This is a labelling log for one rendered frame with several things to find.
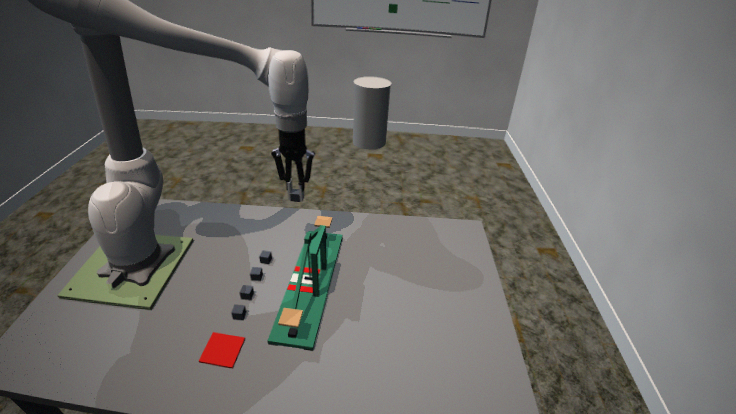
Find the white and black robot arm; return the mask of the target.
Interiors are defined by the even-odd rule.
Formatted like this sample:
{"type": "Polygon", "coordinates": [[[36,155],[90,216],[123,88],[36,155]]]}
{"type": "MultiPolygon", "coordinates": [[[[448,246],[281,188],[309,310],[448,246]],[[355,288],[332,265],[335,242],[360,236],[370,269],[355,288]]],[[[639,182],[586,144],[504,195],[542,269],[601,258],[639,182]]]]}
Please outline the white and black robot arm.
{"type": "Polygon", "coordinates": [[[305,61],[296,51],[259,50],[170,23],[129,0],[28,1],[69,22],[80,35],[109,149],[107,183],[93,192],[88,206],[93,232],[109,262],[97,274],[109,277],[106,283],[113,288],[123,281],[145,286],[175,247],[156,241],[154,213],[163,175],[152,153],[142,147],[120,36],[248,67],[269,87],[276,128],[283,132],[307,126],[305,61]]]}

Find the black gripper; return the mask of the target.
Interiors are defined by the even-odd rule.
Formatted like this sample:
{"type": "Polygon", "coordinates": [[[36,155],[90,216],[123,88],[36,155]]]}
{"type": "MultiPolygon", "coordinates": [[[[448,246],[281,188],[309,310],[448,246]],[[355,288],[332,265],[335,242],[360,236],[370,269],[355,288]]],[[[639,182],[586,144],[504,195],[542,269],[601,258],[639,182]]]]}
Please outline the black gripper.
{"type": "Polygon", "coordinates": [[[293,189],[292,179],[291,179],[292,177],[291,176],[291,166],[292,166],[292,160],[295,161],[295,164],[297,167],[298,179],[299,179],[298,184],[299,184],[300,202],[302,202],[304,199],[305,182],[308,183],[310,179],[312,160],[315,156],[315,152],[310,152],[307,150],[307,147],[305,145],[305,129],[301,131],[297,131],[297,132],[283,132],[279,130],[279,141],[280,141],[279,148],[278,149],[275,148],[271,153],[275,159],[279,178],[280,180],[284,180],[286,182],[286,189],[288,190],[288,200],[291,201],[290,193],[293,189]],[[295,148],[295,149],[289,149],[289,148],[295,148]],[[285,157],[285,163],[286,163],[285,171],[284,171],[282,158],[280,154],[282,154],[285,157]],[[304,177],[302,157],[305,154],[308,160],[306,164],[306,173],[304,177]]]}

